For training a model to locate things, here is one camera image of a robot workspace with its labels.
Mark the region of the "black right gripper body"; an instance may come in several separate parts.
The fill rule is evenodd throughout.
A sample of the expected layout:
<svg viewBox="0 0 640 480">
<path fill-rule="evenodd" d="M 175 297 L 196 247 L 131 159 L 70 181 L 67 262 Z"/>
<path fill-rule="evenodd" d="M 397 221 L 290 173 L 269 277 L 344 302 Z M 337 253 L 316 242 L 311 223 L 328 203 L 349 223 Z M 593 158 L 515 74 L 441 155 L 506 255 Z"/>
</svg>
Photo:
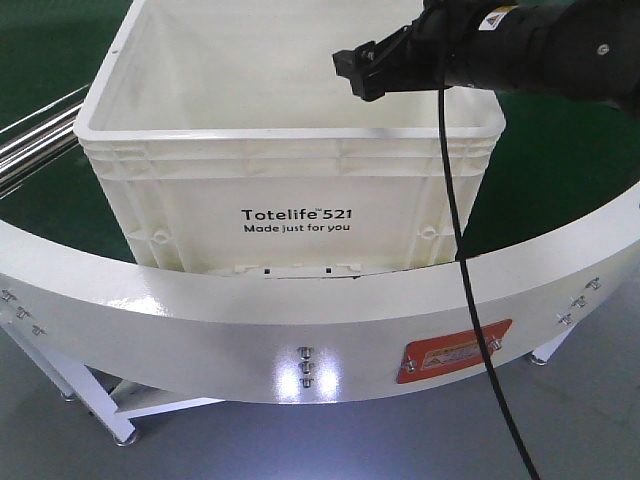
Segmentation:
<svg viewBox="0 0 640 480">
<path fill-rule="evenodd" d="M 446 89 L 446 69 L 454 47 L 462 42 L 480 13 L 478 1 L 425 1 L 422 13 L 378 43 L 374 64 L 400 69 L 394 92 Z"/>
</svg>

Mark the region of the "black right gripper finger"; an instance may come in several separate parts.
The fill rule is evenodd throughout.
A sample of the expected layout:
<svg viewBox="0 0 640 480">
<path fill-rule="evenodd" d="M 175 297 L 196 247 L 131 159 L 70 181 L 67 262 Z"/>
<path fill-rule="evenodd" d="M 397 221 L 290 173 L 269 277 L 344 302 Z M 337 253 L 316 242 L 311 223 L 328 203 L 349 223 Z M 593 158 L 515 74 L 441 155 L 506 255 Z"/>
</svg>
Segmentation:
<svg viewBox="0 0 640 480">
<path fill-rule="evenodd" d="M 399 84 L 400 69 L 389 64 L 361 64 L 353 67 L 352 93 L 366 102 L 394 92 Z"/>
<path fill-rule="evenodd" d="M 361 75 L 374 64 L 382 51 L 381 45 L 374 41 L 361 44 L 353 50 L 339 50 L 332 54 L 335 73 L 343 78 Z"/>
</svg>

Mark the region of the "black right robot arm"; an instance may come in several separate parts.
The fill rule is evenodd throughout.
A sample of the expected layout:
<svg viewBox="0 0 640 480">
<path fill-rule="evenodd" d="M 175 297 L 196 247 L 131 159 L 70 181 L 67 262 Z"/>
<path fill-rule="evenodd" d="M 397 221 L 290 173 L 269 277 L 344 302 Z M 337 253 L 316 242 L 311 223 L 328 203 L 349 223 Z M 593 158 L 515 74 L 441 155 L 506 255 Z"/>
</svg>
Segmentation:
<svg viewBox="0 0 640 480">
<path fill-rule="evenodd" d="M 426 1 L 411 24 L 332 59 L 367 102 L 461 86 L 604 103 L 639 117 L 636 1 Z"/>
</svg>

